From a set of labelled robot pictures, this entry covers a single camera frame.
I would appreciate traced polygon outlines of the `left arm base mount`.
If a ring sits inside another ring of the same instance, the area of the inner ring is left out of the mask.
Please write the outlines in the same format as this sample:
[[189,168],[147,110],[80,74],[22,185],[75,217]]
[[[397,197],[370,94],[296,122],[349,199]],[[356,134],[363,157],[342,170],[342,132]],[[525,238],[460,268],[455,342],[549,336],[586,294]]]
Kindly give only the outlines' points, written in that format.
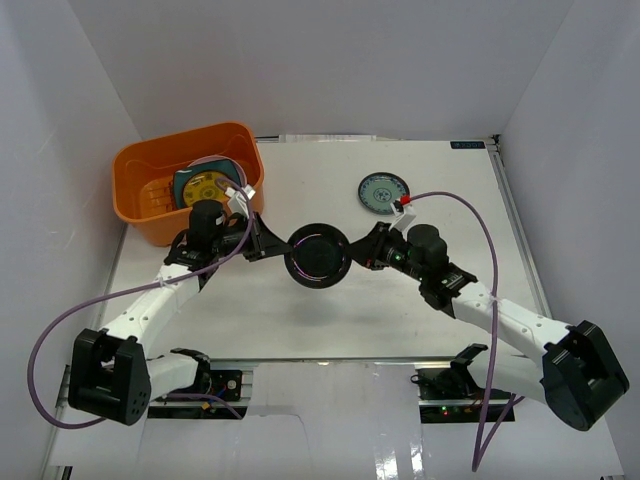
[[201,387],[206,397],[167,398],[152,403],[149,419],[241,420],[252,394],[253,373],[249,370],[212,370]]

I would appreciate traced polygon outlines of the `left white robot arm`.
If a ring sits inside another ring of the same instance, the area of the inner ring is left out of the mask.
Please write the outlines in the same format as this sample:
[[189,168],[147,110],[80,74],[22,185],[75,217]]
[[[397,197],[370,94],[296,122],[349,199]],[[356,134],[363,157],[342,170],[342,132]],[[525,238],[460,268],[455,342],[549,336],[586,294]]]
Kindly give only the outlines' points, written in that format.
[[206,354],[175,348],[151,357],[154,341],[224,259],[240,254],[254,262],[291,250],[259,214],[226,215],[217,201],[197,202],[188,227],[172,241],[153,288],[100,330],[85,329],[76,337],[69,405],[132,425],[160,397],[199,399],[209,394],[212,377]]

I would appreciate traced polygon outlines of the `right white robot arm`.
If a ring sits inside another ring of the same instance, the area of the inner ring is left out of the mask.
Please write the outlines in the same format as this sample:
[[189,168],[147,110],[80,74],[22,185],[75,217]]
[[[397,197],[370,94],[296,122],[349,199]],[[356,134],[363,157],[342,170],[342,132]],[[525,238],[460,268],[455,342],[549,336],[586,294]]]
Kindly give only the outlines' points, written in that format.
[[393,268],[419,284],[425,302],[437,311],[495,331],[524,355],[535,374],[522,381],[566,425],[589,430],[630,387],[604,332],[583,321],[569,325],[508,300],[499,300],[474,275],[450,261],[446,242],[432,225],[407,234],[379,222],[350,244],[348,255],[369,270]]

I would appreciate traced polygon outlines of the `black round plate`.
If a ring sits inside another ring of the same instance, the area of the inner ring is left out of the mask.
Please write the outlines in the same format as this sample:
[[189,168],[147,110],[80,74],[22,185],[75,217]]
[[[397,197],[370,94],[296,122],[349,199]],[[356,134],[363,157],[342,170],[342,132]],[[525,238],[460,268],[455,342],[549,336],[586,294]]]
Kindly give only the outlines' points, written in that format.
[[291,250],[284,255],[291,278],[310,289],[326,289],[349,272],[352,260],[349,241],[336,227],[312,223],[297,229],[288,239]]

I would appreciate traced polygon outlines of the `blue patterned small plate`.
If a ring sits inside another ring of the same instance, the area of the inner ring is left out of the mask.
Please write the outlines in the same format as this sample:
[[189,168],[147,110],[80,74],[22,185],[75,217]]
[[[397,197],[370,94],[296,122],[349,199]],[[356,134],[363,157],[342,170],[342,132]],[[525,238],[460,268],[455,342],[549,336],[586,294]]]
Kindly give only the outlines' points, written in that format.
[[389,172],[375,172],[364,177],[358,185],[357,196],[361,205],[371,213],[389,216],[392,204],[410,194],[408,184]]

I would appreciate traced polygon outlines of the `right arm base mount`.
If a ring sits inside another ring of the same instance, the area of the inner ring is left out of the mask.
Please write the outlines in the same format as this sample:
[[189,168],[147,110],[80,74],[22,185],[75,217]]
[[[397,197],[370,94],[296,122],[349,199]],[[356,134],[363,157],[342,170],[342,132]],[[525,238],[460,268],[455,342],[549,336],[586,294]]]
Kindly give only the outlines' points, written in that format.
[[484,405],[484,390],[471,378],[467,367],[489,350],[471,344],[442,367],[427,364],[410,377],[417,386],[420,420],[429,424],[477,424]]

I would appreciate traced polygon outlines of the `yellow patterned round plate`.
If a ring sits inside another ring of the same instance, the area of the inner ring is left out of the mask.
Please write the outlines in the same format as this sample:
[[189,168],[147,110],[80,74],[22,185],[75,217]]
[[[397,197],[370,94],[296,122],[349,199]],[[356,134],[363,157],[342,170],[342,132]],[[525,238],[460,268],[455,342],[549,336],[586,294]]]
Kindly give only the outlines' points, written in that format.
[[191,207],[201,200],[224,201],[225,191],[230,186],[230,178],[222,172],[206,170],[195,173],[182,187],[179,199],[184,207]]

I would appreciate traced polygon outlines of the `teal square plate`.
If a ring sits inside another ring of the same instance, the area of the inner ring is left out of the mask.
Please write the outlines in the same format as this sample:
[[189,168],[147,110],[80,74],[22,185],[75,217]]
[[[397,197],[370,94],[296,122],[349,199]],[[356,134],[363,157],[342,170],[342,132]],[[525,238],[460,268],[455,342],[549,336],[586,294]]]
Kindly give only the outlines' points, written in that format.
[[173,194],[174,204],[177,209],[185,208],[183,202],[179,199],[179,196],[180,196],[182,187],[185,185],[186,181],[194,175],[187,169],[187,167],[188,166],[180,170],[177,170],[173,176],[172,194]]

